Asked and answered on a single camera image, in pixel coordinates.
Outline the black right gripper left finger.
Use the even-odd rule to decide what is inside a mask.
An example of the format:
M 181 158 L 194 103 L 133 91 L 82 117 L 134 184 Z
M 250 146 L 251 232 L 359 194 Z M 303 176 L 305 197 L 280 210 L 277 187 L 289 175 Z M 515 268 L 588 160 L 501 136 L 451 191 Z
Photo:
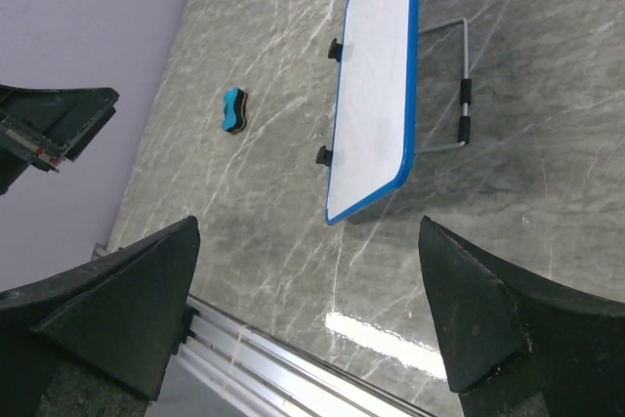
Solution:
M 4 416 L 142 416 L 188 331 L 193 216 L 1 294 Z

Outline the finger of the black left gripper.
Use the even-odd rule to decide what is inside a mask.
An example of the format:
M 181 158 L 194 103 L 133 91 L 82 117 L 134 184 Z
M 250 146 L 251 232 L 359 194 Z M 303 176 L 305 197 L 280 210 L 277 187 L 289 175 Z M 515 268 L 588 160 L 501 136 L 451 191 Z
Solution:
M 74 161 L 115 113 L 111 88 L 42 90 L 3 85 L 1 110 L 41 132 Z

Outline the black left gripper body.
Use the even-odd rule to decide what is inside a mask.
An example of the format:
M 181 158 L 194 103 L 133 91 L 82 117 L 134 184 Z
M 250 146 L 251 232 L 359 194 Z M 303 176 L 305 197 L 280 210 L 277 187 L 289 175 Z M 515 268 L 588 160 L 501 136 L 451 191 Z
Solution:
M 62 148 L 41 132 L 1 110 L 1 194 L 29 167 L 58 172 L 63 162 Z

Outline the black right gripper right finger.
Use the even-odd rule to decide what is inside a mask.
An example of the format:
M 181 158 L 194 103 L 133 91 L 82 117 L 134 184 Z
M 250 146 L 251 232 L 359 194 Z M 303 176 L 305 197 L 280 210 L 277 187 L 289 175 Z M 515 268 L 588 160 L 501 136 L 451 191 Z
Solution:
M 623 415 L 622 303 L 518 267 L 428 217 L 419 256 L 465 415 Z

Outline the blue black whiteboard eraser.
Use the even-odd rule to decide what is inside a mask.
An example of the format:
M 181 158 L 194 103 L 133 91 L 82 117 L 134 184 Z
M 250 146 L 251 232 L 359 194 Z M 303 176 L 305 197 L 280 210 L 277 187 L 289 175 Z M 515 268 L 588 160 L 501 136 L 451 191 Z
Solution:
M 228 90 L 224 94 L 224 119 L 222 129 L 225 132 L 234 135 L 241 132 L 246 127 L 247 119 L 245 112 L 247 98 L 248 94 L 237 87 Z

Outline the blue framed whiteboard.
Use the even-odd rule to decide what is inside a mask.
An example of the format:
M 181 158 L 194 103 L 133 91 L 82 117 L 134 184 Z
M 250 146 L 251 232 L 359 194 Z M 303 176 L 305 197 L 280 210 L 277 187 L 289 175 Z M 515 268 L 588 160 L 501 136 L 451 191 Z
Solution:
M 416 143 L 419 0 L 347 0 L 325 219 L 400 188 Z

